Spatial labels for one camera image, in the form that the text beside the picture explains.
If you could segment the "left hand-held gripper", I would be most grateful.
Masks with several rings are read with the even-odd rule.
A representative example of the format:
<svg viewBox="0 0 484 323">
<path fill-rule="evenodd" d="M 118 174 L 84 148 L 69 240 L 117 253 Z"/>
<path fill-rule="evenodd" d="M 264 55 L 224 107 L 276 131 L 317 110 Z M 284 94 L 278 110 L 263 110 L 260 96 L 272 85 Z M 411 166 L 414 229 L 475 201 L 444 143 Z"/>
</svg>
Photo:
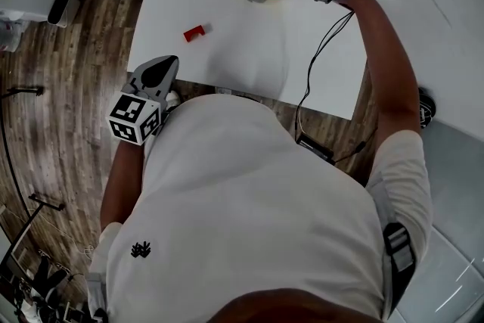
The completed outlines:
<svg viewBox="0 0 484 323">
<path fill-rule="evenodd" d="M 143 145 L 166 121 L 166 96 L 178 73 L 175 55 L 156 57 L 138 66 L 108 107 L 108 126 L 114 138 Z M 156 87 L 151 90 L 145 87 Z"/>
</svg>

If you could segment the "red block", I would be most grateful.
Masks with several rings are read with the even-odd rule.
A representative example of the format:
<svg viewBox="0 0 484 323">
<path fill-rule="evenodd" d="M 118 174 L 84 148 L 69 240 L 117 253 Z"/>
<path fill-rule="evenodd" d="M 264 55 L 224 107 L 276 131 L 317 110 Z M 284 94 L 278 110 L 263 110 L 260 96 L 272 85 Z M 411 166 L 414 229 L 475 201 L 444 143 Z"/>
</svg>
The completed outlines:
<svg viewBox="0 0 484 323">
<path fill-rule="evenodd" d="M 199 36 L 204 36 L 206 34 L 206 31 L 202 25 L 198 25 L 186 32 L 183 33 L 183 36 L 186 40 L 186 42 L 192 42 L 194 39 L 196 39 Z"/>
</svg>

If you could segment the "person's left forearm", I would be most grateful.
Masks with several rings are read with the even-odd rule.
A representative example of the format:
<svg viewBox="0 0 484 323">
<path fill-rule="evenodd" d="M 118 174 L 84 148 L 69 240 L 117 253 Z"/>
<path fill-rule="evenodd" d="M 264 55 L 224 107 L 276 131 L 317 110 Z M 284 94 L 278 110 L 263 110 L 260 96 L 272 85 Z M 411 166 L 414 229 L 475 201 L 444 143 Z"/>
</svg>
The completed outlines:
<svg viewBox="0 0 484 323">
<path fill-rule="evenodd" d="M 131 215 L 142 189 L 144 145 L 121 141 L 116 149 L 100 211 L 100 227 L 123 224 Z"/>
</svg>

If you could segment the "person's right forearm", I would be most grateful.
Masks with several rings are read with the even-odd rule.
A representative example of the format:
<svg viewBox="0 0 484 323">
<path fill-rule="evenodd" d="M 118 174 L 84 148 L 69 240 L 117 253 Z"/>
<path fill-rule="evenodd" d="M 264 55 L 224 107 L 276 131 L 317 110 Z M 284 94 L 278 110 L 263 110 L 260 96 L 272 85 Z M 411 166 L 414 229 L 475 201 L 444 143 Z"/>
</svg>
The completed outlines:
<svg viewBox="0 0 484 323">
<path fill-rule="evenodd" d="M 417 80 L 408 55 L 377 0 L 340 0 L 358 20 L 377 107 L 377 146 L 402 130 L 420 131 Z"/>
</svg>

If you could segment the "person's left white shoe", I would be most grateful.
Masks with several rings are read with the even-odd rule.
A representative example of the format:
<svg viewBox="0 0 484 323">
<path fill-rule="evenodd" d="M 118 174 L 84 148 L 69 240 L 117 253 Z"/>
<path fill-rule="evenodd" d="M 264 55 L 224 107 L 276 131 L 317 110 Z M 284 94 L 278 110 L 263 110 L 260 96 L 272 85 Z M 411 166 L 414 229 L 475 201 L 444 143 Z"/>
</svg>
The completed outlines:
<svg viewBox="0 0 484 323">
<path fill-rule="evenodd" d="M 172 90 L 166 96 L 166 109 L 165 109 L 165 111 L 171 112 L 174 109 L 176 109 L 181 103 L 182 103 L 182 100 L 181 100 L 179 94 L 175 90 Z"/>
</svg>

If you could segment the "white table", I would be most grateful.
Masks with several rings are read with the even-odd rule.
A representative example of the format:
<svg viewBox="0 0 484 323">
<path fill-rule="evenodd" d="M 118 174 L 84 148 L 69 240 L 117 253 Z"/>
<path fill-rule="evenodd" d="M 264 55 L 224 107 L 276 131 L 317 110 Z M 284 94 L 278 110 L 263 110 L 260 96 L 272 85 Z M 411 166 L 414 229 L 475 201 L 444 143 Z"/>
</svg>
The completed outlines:
<svg viewBox="0 0 484 323">
<path fill-rule="evenodd" d="M 180 80 L 351 119 L 366 62 L 356 19 L 319 48 L 345 13 L 313 0 L 143 0 L 128 69 L 174 54 Z M 186 42 L 198 25 L 206 34 Z"/>
</svg>

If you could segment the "black tripod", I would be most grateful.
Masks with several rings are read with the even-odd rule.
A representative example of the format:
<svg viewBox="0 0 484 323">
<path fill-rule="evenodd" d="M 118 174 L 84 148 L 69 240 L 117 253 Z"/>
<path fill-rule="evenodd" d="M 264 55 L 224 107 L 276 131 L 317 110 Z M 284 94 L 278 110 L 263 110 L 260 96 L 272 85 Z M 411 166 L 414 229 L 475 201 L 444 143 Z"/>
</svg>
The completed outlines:
<svg viewBox="0 0 484 323">
<path fill-rule="evenodd" d="M 27 94 L 34 94 L 36 96 L 41 96 L 44 93 L 44 87 L 12 87 L 7 89 L 7 91 L 0 96 L 0 99 L 5 99 L 17 94 L 27 93 Z"/>
</svg>

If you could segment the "white space heater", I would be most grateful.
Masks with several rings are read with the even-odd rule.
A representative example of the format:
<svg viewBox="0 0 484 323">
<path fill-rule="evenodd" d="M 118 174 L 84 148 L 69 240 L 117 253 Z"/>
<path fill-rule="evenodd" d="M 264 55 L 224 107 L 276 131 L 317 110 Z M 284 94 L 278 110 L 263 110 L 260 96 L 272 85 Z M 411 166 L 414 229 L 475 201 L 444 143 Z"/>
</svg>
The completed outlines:
<svg viewBox="0 0 484 323">
<path fill-rule="evenodd" d="M 79 5 L 79 0 L 54 0 L 47 22 L 53 26 L 67 28 L 74 21 Z"/>
</svg>

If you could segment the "pack of water bottles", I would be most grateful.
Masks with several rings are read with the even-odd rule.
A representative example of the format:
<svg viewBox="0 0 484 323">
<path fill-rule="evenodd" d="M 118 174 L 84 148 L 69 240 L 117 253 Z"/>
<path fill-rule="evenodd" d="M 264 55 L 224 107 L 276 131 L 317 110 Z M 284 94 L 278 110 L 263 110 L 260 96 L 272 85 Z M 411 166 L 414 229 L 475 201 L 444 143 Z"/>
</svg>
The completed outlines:
<svg viewBox="0 0 484 323">
<path fill-rule="evenodd" d="M 0 51 L 15 52 L 23 34 L 23 24 L 0 20 Z"/>
</svg>

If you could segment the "person's white t-shirt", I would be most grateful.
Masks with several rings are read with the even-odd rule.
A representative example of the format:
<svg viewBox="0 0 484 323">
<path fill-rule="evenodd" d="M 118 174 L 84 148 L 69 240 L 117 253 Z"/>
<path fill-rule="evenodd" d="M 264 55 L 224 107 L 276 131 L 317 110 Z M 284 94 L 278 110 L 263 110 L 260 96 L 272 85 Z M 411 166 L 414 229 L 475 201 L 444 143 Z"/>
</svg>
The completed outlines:
<svg viewBox="0 0 484 323">
<path fill-rule="evenodd" d="M 109 323 L 198 323 L 236 297 L 296 288 L 384 311 L 385 200 L 421 259 L 432 223 L 421 137 L 378 148 L 366 185 L 299 146 L 266 106 L 204 95 L 177 107 L 150 151 L 132 214 L 101 233 L 88 280 Z"/>
</svg>

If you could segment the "black recorder box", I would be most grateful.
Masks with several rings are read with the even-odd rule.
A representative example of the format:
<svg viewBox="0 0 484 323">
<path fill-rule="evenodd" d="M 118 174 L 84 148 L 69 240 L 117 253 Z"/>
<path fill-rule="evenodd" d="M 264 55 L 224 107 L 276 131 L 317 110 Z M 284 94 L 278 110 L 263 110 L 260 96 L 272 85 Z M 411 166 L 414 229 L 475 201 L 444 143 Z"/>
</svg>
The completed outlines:
<svg viewBox="0 0 484 323">
<path fill-rule="evenodd" d="M 296 143 L 299 146 L 302 146 L 305 149 L 311 151 L 313 154 L 317 155 L 327 163 L 331 165 L 335 164 L 335 161 L 333 159 L 334 152 L 331 149 L 319 144 L 315 139 L 311 138 L 307 134 L 301 133 L 297 138 Z"/>
</svg>

